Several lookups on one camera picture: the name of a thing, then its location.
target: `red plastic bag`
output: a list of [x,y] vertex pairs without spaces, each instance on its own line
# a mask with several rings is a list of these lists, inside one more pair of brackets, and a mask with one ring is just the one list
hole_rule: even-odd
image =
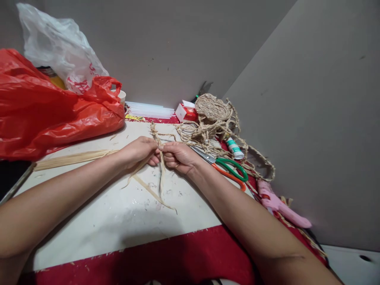
[[0,158],[36,161],[75,141],[118,130],[124,126],[121,87],[116,79],[99,76],[77,95],[53,85],[16,50],[0,50]]

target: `plastic bag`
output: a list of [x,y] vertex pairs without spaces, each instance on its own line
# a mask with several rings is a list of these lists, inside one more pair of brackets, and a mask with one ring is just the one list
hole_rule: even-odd
[[[112,84],[116,92],[110,91]],[[94,77],[83,95],[62,90],[14,49],[0,50],[0,158],[36,161],[124,126],[122,84]]]
[[18,3],[25,57],[36,67],[50,66],[67,89],[83,94],[95,76],[108,76],[86,36],[73,19],[56,19]]

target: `orange scissor handle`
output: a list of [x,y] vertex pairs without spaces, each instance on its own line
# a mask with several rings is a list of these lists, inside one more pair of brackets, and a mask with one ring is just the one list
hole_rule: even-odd
[[231,179],[231,180],[235,181],[236,183],[238,183],[240,185],[240,190],[242,190],[243,192],[245,192],[245,183],[243,181],[241,181],[240,179],[238,179],[235,176],[231,175],[229,172],[224,171],[223,169],[220,169],[215,163],[213,163],[212,166],[217,171],[219,171],[221,174],[223,174],[224,176],[226,176],[229,179]]

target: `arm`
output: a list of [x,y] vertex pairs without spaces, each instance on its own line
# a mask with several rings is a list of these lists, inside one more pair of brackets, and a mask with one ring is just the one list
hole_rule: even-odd
[[159,162],[153,139],[140,137],[120,151],[54,177],[0,207],[0,283],[16,283],[30,252],[108,181],[147,156]]
[[267,284],[340,284],[304,245],[254,199],[188,146],[159,146],[168,167],[186,174],[244,245]]

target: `white cup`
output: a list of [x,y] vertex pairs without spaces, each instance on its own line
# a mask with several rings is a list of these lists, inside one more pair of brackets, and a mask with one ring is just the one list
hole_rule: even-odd
[[127,94],[123,91],[123,90],[120,90],[120,92],[119,92],[119,95],[118,95],[118,97],[120,98],[120,104],[123,104],[124,105],[124,103],[125,103],[125,97],[127,96]]

